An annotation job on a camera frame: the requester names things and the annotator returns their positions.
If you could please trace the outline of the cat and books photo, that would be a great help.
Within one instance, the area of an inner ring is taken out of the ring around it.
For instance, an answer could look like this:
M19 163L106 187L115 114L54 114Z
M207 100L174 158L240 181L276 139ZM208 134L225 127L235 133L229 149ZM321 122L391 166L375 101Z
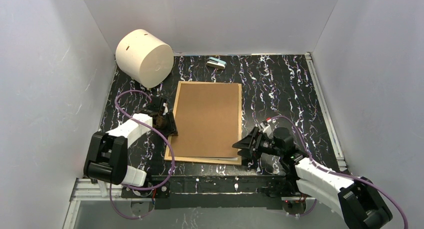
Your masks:
M173 138L176 136L169 136L168 142L171 143ZM237 149L233 148L229 142L224 144L226 149L231 151L236 151ZM169 146L166 146L164 159L166 161L171 161L171 151ZM242 159L240 156L236 157L192 157L192 156L174 156L176 162L190 162L190 163L204 163L204 164L223 164L223 165L241 165Z

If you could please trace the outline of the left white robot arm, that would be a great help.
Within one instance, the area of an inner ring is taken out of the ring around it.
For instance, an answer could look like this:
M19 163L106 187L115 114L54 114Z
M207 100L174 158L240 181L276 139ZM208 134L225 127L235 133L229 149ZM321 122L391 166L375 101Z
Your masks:
M114 185L143 187L147 173L128 165L128 148L152 129L164 137L176 136L174 114L168 110L168 100L154 96L132 118L107 132L95 132L89 144L83 173Z

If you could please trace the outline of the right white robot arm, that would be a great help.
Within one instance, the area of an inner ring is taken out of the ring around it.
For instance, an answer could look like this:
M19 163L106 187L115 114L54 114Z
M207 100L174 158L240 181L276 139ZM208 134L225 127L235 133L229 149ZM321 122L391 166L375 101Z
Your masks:
M272 182L261 189L269 197L304 194L323 203L340 215L350 229L380 229L393 219L393 214L380 193L365 177L357 180L333 171L299 149L289 130L271 130L264 122L233 144L238 155L256 161L263 154L277 156L284 171L282 182Z

